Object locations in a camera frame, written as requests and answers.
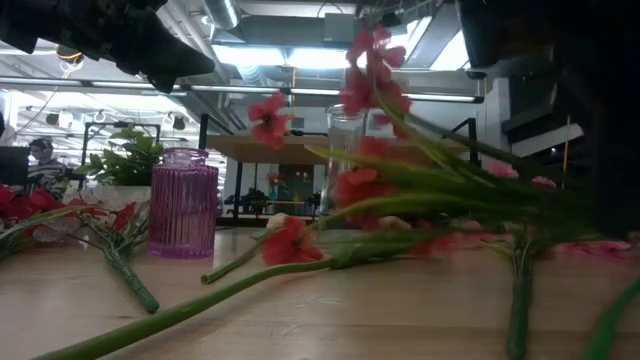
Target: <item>green plant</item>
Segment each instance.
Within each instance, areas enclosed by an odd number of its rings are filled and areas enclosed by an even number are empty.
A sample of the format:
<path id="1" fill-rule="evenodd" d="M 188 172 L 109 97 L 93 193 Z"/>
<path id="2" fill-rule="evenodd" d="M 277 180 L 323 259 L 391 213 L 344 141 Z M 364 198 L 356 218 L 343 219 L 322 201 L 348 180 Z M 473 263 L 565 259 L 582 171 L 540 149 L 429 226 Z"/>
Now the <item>green plant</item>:
<path id="1" fill-rule="evenodd" d="M 153 138 L 130 126 L 111 139 L 124 139 L 122 148 L 127 156 L 120 156 L 111 150 L 104 150 L 104 161 L 96 154 L 89 155 L 89 164 L 78 168 L 79 173 L 95 175 L 97 181 L 122 186 L 150 186 L 151 170 L 160 163 L 164 148 L 154 144 Z"/>

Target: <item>purple glass vase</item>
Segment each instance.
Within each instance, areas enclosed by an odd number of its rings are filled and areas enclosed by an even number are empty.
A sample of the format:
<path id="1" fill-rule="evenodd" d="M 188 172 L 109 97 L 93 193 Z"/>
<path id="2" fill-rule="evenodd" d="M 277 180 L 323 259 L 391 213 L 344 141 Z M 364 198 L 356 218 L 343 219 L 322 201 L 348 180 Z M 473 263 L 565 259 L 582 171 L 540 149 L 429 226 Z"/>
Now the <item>purple glass vase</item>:
<path id="1" fill-rule="evenodd" d="M 218 169 L 205 165 L 209 153 L 190 148 L 165 150 L 153 168 L 149 212 L 149 253 L 172 258 L 213 255 Z"/>

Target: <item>clear glass vase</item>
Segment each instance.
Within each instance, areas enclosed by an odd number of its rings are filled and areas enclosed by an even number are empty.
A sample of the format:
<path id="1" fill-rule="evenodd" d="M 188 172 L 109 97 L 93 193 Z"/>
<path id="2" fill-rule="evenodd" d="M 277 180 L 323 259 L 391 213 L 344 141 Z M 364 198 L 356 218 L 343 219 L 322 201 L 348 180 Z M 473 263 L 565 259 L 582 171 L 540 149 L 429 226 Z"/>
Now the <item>clear glass vase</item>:
<path id="1" fill-rule="evenodd" d="M 329 150 L 356 153 L 360 139 L 364 136 L 364 118 L 366 113 L 346 114 L 344 105 L 334 105 L 325 111 L 329 135 Z M 329 159 L 327 178 L 320 198 L 320 214 L 327 215 L 335 211 L 332 199 L 335 178 L 338 174 L 351 170 L 350 163 L 338 159 Z"/>
<path id="2" fill-rule="evenodd" d="M 172 258 L 213 255 L 218 169 L 205 165 L 209 153 L 190 148 L 165 150 L 153 168 L 149 211 L 149 253 Z"/>

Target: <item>ceiling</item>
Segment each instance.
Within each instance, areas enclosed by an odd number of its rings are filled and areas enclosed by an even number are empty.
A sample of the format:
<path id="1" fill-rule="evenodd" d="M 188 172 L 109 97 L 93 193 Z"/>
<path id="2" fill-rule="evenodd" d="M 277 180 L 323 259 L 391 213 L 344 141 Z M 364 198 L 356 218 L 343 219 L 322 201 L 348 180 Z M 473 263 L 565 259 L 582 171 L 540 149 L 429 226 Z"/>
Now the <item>ceiling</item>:
<path id="1" fill-rule="evenodd" d="M 466 50 L 455 6 L 447 1 L 237 0 L 236 4 L 241 9 L 240 24 L 228 31 L 212 31 L 202 0 L 169 0 L 158 11 L 172 34 L 220 64 L 214 74 L 180 79 L 181 83 L 255 85 L 248 83 L 246 72 L 257 71 L 257 81 L 271 86 L 340 89 L 346 67 L 344 53 L 353 36 L 344 42 L 339 38 L 345 34 L 336 29 L 349 19 L 353 23 L 354 15 L 377 21 L 383 14 L 395 12 L 401 24 L 391 28 L 394 34 L 391 45 L 403 45 L 409 50 L 405 66 L 393 74 L 399 83 L 418 92 L 472 95 L 477 90 L 475 81 L 456 71 L 467 62 Z M 145 81 L 144 77 L 125 74 L 104 60 L 85 59 L 79 66 L 70 65 L 58 58 L 55 46 L 39 41 L 34 54 L 26 55 L 0 43 L 0 76 Z M 434 68 L 451 72 L 433 72 Z M 102 121 L 107 122 L 156 124 L 161 126 L 160 137 L 166 146 L 195 147 L 201 113 L 210 113 L 235 133 L 242 133 L 247 131 L 246 115 L 238 116 L 233 109 L 245 109 L 260 99 L 244 95 L 125 95 L 117 90 L 111 94 L 51 90 L 6 89 L 4 94 L 11 94 L 18 104 L 17 122 L 14 118 L 19 130 L 17 142 L 26 144 L 38 136 L 51 136 L 59 156 L 70 165 L 79 163 L 84 122 L 104 117 Z M 317 96 L 295 99 L 296 106 L 305 108 L 323 109 L 333 102 L 331 98 Z M 46 120 L 50 114 L 71 120 L 65 120 L 66 127 L 49 125 Z M 175 117 L 184 117 L 185 130 L 173 129 Z M 102 129 L 89 142 L 90 151 L 99 153 L 112 147 L 108 136 L 115 131 Z M 210 160 L 216 164 L 225 161 L 219 154 L 212 154 Z"/>

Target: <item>monitor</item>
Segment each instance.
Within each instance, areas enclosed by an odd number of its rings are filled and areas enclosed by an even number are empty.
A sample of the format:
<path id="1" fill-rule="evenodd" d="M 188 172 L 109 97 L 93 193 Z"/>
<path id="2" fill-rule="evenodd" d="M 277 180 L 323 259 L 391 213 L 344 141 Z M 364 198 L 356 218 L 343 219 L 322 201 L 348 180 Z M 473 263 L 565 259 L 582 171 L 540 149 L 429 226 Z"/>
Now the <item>monitor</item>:
<path id="1" fill-rule="evenodd" d="M 0 146 L 0 184 L 26 184 L 29 152 L 28 147 Z"/>

